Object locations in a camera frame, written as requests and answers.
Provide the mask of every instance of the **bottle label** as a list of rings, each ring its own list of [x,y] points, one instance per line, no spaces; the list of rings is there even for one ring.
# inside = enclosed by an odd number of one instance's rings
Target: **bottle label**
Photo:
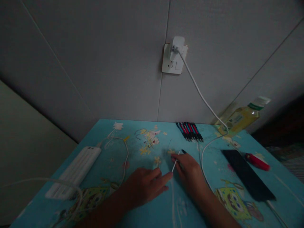
[[[228,129],[231,130],[231,128],[238,124],[242,119],[244,119],[244,116],[241,113],[234,113],[226,122]]]

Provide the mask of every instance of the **black phone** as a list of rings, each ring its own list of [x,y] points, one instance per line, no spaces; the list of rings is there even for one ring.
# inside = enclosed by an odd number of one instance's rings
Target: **black phone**
[[[222,153],[254,200],[267,201],[276,199],[237,150],[222,150]]]

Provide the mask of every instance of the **black pen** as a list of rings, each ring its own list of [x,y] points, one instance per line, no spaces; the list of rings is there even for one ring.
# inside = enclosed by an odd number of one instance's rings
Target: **black pen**
[[[184,129],[186,130],[186,132],[187,132],[187,135],[188,135],[188,137],[189,137],[189,141],[192,141],[192,135],[190,134],[190,132],[188,131],[188,128],[187,128],[187,126],[186,126],[186,124],[183,122],[182,123],[182,125],[184,126]]]
[[[191,125],[190,125],[189,122],[187,122],[187,126],[189,127],[189,129],[190,129],[191,133],[193,134],[193,137],[195,138],[195,140],[198,142],[198,141],[199,141],[199,138],[198,138],[198,136],[196,135],[195,131],[192,130],[192,127],[191,127]]]
[[[188,139],[188,141],[190,141],[190,138],[189,138],[189,136],[188,136],[188,134],[187,134],[187,131],[184,129],[184,127],[183,127],[183,125],[182,125],[181,123],[179,123],[179,124],[180,124],[181,129],[182,129],[183,132],[185,133],[186,138]]]
[[[178,129],[180,130],[180,132],[183,134],[183,137],[185,138],[185,140],[188,141],[188,139],[186,138],[186,134],[183,132],[182,128],[178,125],[177,122],[176,122],[176,126],[178,127]]]
[[[193,133],[194,133],[194,135],[195,135],[196,140],[197,140],[198,142],[201,142],[202,140],[201,140],[201,138],[200,138],[198,132],[195,130],[195,127],[193,126],[193,124],[192,124],[192,123],[188,123],[188,124],[189,124],[190,128],[192,129],[192,131],[193,131]]]
[[[200,134],[199,130],[197,129],[195,123],[192,123],[192,126],[194,127],[195,132],[198,134],[199,139],[203,142],[204,139],[203,139],[202,135]]]

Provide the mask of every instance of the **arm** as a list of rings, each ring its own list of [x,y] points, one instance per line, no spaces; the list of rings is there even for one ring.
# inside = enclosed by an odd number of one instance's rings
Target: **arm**
[[[165,185],[172,176],[172,173],[162,176],[159,168],[154,170],[138,168],[116,192],[75,228],[114,227],[128,211],[144,205],[167,191],[168,187]]]
[[[176,169],[187,192],[212,227],[241,227],[207,186],[200,165],[189,154],[172,154]]]

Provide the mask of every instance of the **yellow liquid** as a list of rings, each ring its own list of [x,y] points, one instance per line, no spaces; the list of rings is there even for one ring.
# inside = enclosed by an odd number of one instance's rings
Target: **yellow liquid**
[[[256,121],[260,117],[258,110],[251,109],[249,107],[241,107],[236,109],[231,116],[227,119],[225,124],[229,128],[229,134],[225,137],[233,137],[248,125]],[[227,130],[224,126],[220,126],[218,131],[224,135]]]

